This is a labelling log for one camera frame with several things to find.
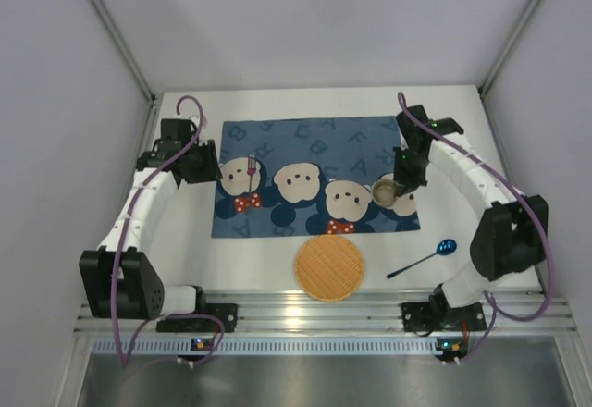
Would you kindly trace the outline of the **small beige cup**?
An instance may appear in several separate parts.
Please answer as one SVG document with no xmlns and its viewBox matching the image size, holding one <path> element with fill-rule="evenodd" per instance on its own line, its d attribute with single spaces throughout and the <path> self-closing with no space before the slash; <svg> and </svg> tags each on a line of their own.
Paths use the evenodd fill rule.
<svg viewBox="0 0 592 407">
<path fill-rule="evenodd" d="M 372 186 L 371 194 L 376 205 L 382 208 L 392 207 L 397 197 L 395 196 L 395 181 L 392 173 L 381 176 Z"/>
</svg>

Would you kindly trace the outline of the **silver fork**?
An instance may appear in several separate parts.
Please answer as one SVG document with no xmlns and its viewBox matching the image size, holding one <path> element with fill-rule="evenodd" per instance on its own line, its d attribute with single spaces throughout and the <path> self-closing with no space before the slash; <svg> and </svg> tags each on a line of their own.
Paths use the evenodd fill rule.
<svg viewBox="0 0 592 407">
<path fill-rule="evenodd" d="M 253 178 L 254 178 L 254 175 L 256 172 L 257 172 L 257 161 L 256 161 L 255 156 L 253 154 L 250 154 L 248 156 L 248 167 L 247 167 L 247 174 L 249 177 L 248 193 L 253 192 Z"/>
</svg>

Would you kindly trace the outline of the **blue metallic spoon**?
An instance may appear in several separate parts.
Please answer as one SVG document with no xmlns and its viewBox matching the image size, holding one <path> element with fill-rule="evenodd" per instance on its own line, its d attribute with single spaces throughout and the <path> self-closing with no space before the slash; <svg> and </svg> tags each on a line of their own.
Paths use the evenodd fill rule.
<svg viewBox="0 0 592 407">
<path fill-rule="evenodd" d="M 411 268 L 413 268 L 413 267 L 415 267 L 417 265 L 420 265 L 423 262 L 425 262 L 425 261 L 427 261 L 427 260 L 429 260 L 429 259 L 431 259 L 433 257 L 436 257 L 436 256 L 442 256 L 442 257 L 449 256 L 449 255 L 455 253 L 456 250 L 457 250 L 457 248 L 458 248 L 458 244 L 457 244 L 457 242 L 455 240 L 453 240 L 453 239 L 445 239 L 445 240 L 442 240 L 437 245 L 435 251 L 433 251 L 431 254 L 429 254 L 429 255 L 427 255 L 424 258 L 421 258 L 419 260 L 416 260 L 413 263 L 410 263 L 410 264 L 408 264 L 408 265 L 406 265 L 406 266 L 404 266 L 404 267 L 402 267 L 400 269 L 397 269 L 397 270 L 395 270 L 395 271 L 387 274 L 386 279 L 395 278 L 395 277 L 401 275 L 402 273 L 406 272 L 407 270 L 409 270 L 409 269 L 411 269 Z"/>
</svg>

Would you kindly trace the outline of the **blue bear print placemat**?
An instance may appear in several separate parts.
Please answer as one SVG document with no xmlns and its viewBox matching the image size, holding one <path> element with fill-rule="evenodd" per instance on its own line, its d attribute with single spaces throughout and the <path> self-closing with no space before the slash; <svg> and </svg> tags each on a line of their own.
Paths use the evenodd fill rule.
<svg viewBox="0 0 592 407">
<path fill-rule="evenodd" d="M 395 117 L 227 121 L 212 235 L 218 239 L 414 231 L 412 196 L 390 208 L 371 189 L 392 173 L 401 144 Z M 248 193 L 248 156 L 257 161 Z"/>
</svg>

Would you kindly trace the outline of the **round woven bamboo plate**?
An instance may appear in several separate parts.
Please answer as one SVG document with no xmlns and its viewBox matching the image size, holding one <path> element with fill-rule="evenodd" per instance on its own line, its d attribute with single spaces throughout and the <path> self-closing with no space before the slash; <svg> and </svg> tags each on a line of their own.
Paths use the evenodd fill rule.
<svg viewBox="0 0 592 407">
<path fill-rule="evenodd" d="M 307 241 L 295 256 L 294 275 L 302 290 L 321 302 L 351 297 L 364 280 L 364 257 L 349 240 L 322 235 Z"/>
</svg>

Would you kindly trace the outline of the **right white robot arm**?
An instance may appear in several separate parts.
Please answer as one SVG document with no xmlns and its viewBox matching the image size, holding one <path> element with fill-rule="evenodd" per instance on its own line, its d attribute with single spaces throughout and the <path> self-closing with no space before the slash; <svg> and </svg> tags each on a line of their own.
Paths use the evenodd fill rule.
<svg viewBox="0 0 592 407">
<path fill-rule="evenodd" d="M 437 286 L 435 297 L 460 309 L 477 302 L 501 279 L 546 259 L 549 206 L 541 196 L 517 191 L 476 153 L 453 118 L 433 120 L 422 105 L 415 105 L 403 106 L 396 120 L 403 146 L 395 151 L 395 197 L 426 186 L 426 171 L 433 166 L 478 219 L 468 262 Z"/>
</svg>

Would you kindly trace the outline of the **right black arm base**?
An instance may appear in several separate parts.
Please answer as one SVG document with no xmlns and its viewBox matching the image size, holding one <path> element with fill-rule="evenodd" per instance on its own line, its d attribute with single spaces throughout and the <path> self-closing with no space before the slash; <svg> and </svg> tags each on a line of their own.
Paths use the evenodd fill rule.
<svg viewBox="0 0 592 407">
<path fill-rule="evenodd" d="M 420 337 L 435 332 L 483 332 L 487 323 L 482 304 L 475 302 L 451 308 L 441 285 L 428 296 L 426 302 L 405 302 L 401 305 L 403 330 Z"/>
</svg>

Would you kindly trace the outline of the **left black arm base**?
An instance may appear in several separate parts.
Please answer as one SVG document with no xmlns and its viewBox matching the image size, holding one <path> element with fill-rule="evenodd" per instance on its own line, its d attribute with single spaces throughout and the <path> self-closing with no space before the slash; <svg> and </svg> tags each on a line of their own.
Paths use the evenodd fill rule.
<svg viewBox="0 0 592 407">
<path fill-rule="evenodd" d="M 236 303 L 208 303 L 202 314 L 171 315 L 156 324 L 158 333 L 214 333 L 220 332 L 221 322 L 226 333 L 235 331 L 239 319 Z"/>
</svg>

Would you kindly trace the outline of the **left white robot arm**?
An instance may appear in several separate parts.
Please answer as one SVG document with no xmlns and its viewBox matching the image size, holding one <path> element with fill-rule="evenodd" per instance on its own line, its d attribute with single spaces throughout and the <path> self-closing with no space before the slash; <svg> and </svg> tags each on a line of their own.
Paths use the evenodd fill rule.
<svg viewBox="0 0 592 407">
<path fill-rule="evenodd" d="M 153 149 L 137 160 L 129 197 L 97 249 L 82 253 L 79 267 L 92 315 L 156 319 L 191 314 L 201 305 L 201 289 L 167 287 L 147 257 L 167 204 L 185 182 L 221 178 L 212 140 L 200 142 L 201 117 L 166 118 Z"/>
</svg>

